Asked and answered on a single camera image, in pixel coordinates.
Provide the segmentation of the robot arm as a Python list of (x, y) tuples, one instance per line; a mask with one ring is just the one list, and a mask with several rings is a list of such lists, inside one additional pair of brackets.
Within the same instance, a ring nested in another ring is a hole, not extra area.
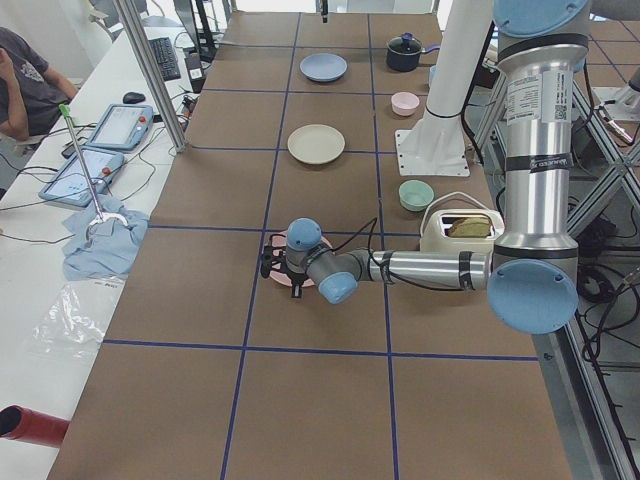
[(293, 221), (274, 265), (299, 290), (313, 282), (337, 304), (362, 281), (431, 291), (485, 290), (496, 316), (528, 333), (566, 325), (578, 305), (577, 243), (567, 230), (573, 164), (573, 76), (588, 51), (586, 1), (456, 1), (443, 34), (423, 117), (397, 134), (404, 175), (460, 173), (467, 94), (491, 39), (507, 93), (504, 232), (486, 253), (342, 252), (308, 218)]

